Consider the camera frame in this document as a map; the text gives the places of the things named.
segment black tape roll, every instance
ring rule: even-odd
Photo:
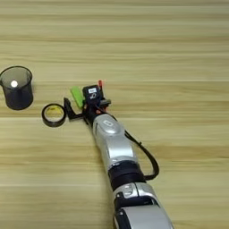
[[[57,117],[56,120],[54,117],[48,117],[47,112],[50,110],[52,113],[52,110],[54,109],[59,109],[59,112],[61,112],[61,114],[58,115],[62,115],[60,117]],[[49,127],[59,127],[61,125],[64,124],[67,113],[64,109],[63,106],[59,105],[59,104],[48,104],[47,106],[45,106],[42,110],[42,119],[45,125],[49,126]]]

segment small white object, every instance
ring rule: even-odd
[[[92,94],[92,93],[96,93],[97,92],[97,89],[94,88],[94,89],[89,89],[89,94]]]
[[[11,87],[12,88],[17,88],[18,87],[18,82],[17,81],[12,81],[11,82]]]

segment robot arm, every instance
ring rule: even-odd
[[[140,170],[125,129],[105,112],[109,103],[102,88],[97,85],[85,87],[83,94],[83,115],[93,129],[113,190],[114,228],[174,229]]]

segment silver metal part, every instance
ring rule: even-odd
[[[114,200],[115,198],[117,197],[118,193],[122,193],[123,196],[126,198],[126,199],[129,199],[129,198],[134,198],[134,197],[138,197],[139,196],[139,193],[137,191],[137,188],[136,188],[136,185],[134,182],[132,183],[127,183],[125,185],[122,185],[120,187],[118,187],[114,192],[113,192],[113,197],[114,197]]]
[[[112,166],[118,165],[122,161],[131,160],[138,163],[131,143],[125,137],[125,129],[112,116],[109,114],[99,115],[93,123],[93,133],[101,150],[107,172]],[[131,229],[174,229],[149,184],[144,182],[126,183],[114,191],[114,199],[119,198],[120,193],[128,200],[138,197],[150,197],[152,199],[152,205],[122,208],[131,224]],[[123,229],[116,218],[114,223],[117,229]]]
[[[158,205],[123,208],[131,229],[174,229]]]
[[[125,129],[109,114],[102,114],[95,119],[93,133],[107,171],[124,160],[138,162],[131,143],[124,135]]]

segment black ring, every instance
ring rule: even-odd
[[[46,112],[46,109],[48,107],[50,107],[50,106],[59,106],[63,110],[64,116],[63,116],[63,118],[61,120],[56,121],[56,122],[52,122],[52,121],[47,120],[47,118],[45,116],[45,112]],[[42,119],[43,119],[43,122],[44,122],[45,125],[47,125],[49,127],[59,127],[59,126],[64,124],[66,116],[67,116],[67,113],[66,113],[64,107],[59,105],[59,104],[48,104],[47,106],[45,106],[43,108],[41,115],[42,115]]]

